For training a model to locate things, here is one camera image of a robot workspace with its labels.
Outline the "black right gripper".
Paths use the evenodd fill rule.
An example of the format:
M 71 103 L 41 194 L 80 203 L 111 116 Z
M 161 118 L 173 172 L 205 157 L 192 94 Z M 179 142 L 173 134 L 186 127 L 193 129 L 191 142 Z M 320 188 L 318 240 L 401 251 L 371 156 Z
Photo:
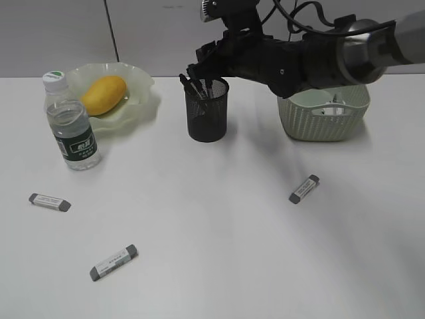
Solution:
M 222 38 L 197 49 L 196 64 L 187 67 L 193 80 L 236 77 L 266 85 L 276 96 L 318 89 L 307 63 L 305 41 L 281 41 L 272 36 L 226 30 Z

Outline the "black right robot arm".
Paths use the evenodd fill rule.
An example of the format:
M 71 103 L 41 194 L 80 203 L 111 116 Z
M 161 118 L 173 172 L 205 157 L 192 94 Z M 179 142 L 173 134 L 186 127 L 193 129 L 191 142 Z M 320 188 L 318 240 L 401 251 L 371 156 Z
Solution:
M 370 84 L 390 66 L 424 63 L 424 12 L 395 25 L 350 37 L 304 34 L 287 42 L 262 30 L 225 31 L 223 38 L 197 50 L 189 65 L 192 79 L 238 77 L 265 84 L 289 98 L 309 89 Z

